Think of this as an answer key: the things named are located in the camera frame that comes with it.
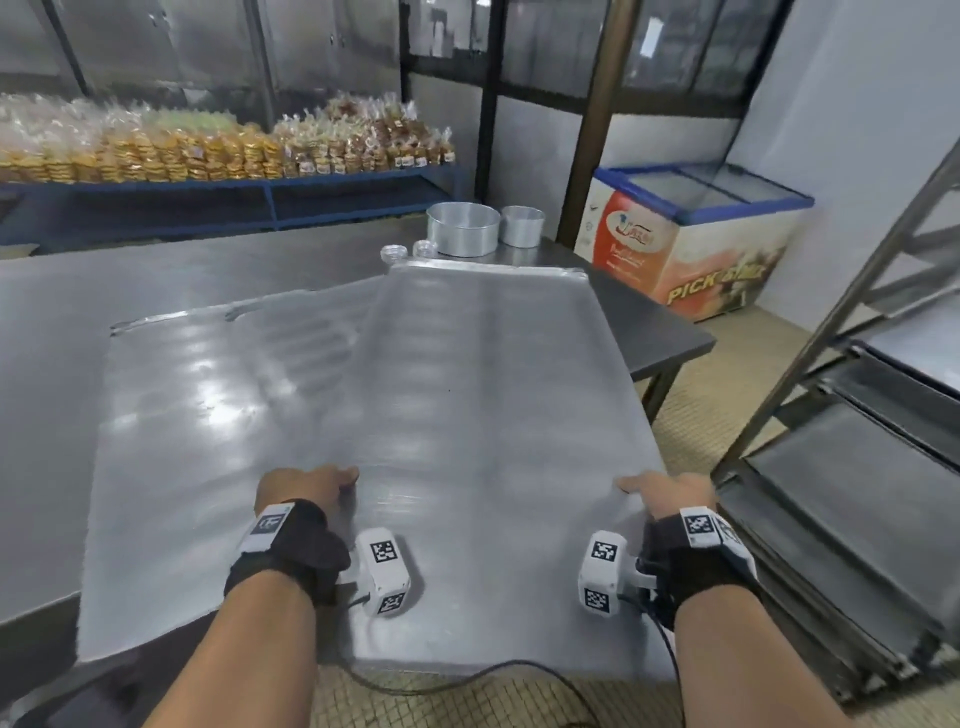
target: floor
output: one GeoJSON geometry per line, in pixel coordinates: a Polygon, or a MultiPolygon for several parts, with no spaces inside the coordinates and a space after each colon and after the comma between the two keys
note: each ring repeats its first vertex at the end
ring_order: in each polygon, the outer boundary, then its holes
{"type": "MultiPolygon", "coordinates": [[[[714,351],[681,371],[654,426],[667,470],[708,473],[803,345],[805,333],[758,308],[701,324],[717,338],[714,351]]],[[[644,384],[637,390],[642,392],[644,384]]],[[[765,431],[777,434],[776,424],[765,431]]],[[[424,688],[438,678],[413,673],[369,675],[393,688],[424,688]]],[[[578,681],[605,728],[673,728],[681,724],[672,684],[578,681]]],[[[316,728],[446,728],[561,726],[588,715],[564,686],[531,673],[511,673],[429,697],[390,697],[352,683],[336,667],[320,667],[316,728]]],[[[855,716],[875,728],[960,726],[960,681],[946,681],[855,716]]]]}

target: cable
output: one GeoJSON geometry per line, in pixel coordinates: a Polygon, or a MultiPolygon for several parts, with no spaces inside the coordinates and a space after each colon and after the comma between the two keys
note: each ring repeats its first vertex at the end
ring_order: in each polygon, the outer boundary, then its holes
{"type": "Polygon", "coordinates": [[[666,636],[666,630],[663,629],[663,625],[660,624],[660,620],[654,617],[639,599],[635,599],[632,596],[627,595],[617,595],[617,598],[620,601],[625,601],[628,604],[633,604],[642,614],[645,614],[650,618],[650,621],[654,623],[654,626],[657,627],[657,631],[660,632],[660,638],[663,639],[663,644],[666,645],[666,651],[670,654],[670,662],[673,663],[674,674],[677,675],[677,690],[680,692],[680,721],[683,728],[686,728],[686,711],[684,710],[684,684],[680,680],[680,665],[677,664],[677,655],[673,651],[673,645],[670,644],[670,638],[666,636]]]}
{"type": "MultiPolygon", "coordinates": [[[[367,602],[369,599],[370,597],[368,595],[363,596],[359,599],[355,599],[354,601],[352,601],[350,604],[347,605],[347,608],[344,610],[344,615],[347,613],[347,611],[349,611],[353,607],[363,604],[367,602]]],[[[366,688],[367,690],[379,692],[380,694],[383,694],[383,695],[391,695],[392,697],[426,697],[428,695],[436,695],[440,692],[452,691],[452,690],[457,690],[458,688],[463,688],[467,685],[470,685],[471,683],[476,682],[477,680],[480,680],[481,678],[486,677],[487,675],[493,672],[497,672],[498,670],[504,669],[506,667],[518,667],[518,666],[533,667],[535,669],[540,670],[541,672],[547,673],[548,675],[560,681],[560,683],[564,685],[564,687],[566,687],[570,692],[573,693],[573,695],[577,698],[577,700],[583,706],[584,710],[587,711],[587,713],[590,716],[590,720],[574,720],[572,722],[564,723],[560,728],[601,728],[600,718],[597,716],[596,711],[593,710],[593,706],[590,705],[589,701],[584,696],[584,694],[580,692],[580,689],[577,688],[577,686],[574,685],[573,682],[568,677],[561,675],[557,670],[553,669],[552,667],[547,667],[546,665],[541,665],[540,663],[534,662],[533,660],[507,660],[502,663],[497,663],[496,665],[484,667],[479,672],[474,672],[472,675],[468,675],[467,677],[462,677],[459,680],[452,680],[448,683],[443,683],[442,685],[435,685],[431,688],[419,688],[414,690],[414,689],[405,689],[405,688],[388,688],[384,685],[377,685],[371,680],[368,680],[363,675],[360,675],[357,672],[355,672],[353,668],[349,666],[349,664],[347,663],[347,658],[344,657],[344,655],[340,652],[340,645],[337,644],[336,649],[337,649],[337,661],[340,665],[340,668],[347,674],[347,676],[353,682],[355,682],[357,685],[360,685],[366,688]]]]}

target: metal table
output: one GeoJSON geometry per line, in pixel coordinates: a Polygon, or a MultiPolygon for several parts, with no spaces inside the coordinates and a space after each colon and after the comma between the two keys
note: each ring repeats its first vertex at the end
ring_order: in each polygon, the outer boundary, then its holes
{"type": "MultiPolygon", "coordinates": [[[[0,265],[0,705],[72,662],[76,599],[113,324],[383,273],[380,247],[410,244],[421,218],[131,246],[0,265]],[[6,636],[16,635],[16,640],[6,636]],[[36,674],[22,657],[49,655],[36,674]]],[[[589,266],[566,248],[500,249],[491,262],[589,266]]],[[[680,367],[713,338],[604,273],[588,271],[656,416],[680,367]]]]}

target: table leg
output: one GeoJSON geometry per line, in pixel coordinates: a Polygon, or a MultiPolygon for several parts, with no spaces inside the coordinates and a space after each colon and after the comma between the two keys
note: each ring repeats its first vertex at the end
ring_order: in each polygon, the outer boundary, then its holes
{"type": "Polygon", "coordinates": [[[646,392],[643,393],[643,399],[641,400],[643,411],[647,413],[647,419],[651,424],[657,418],[660,408],[663,407],[663,401],[666,400],[670,387],[673,386],[673,382],[679,373],[680,367],[677,366],[665,369],[658,375],[651,377],[650,384],[647,386],[646,392]]]}

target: glass window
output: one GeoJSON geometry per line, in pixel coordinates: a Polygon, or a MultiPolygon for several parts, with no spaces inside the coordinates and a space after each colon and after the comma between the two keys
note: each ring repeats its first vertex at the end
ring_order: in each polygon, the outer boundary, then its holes
{"type": "Polygon", "coordinates": [[[728,97],[743,94],[779,5],[780,0],[727,0],[694,91],[728,97]]]}
{"type": "Polygon", "coordinates": [[[606,15],[607,0],[510,0],[503,80],[586,98],[606,15]]]}
{"type": "Polygon", "coordinates": [[[410,53],[452,59],[487,50],[491,0],[408,0],[410,53]]]}
{"type": "Polygon", "coordinates": [[[688,91],[721,0],[644,0],[623,84],[688,91]]]}

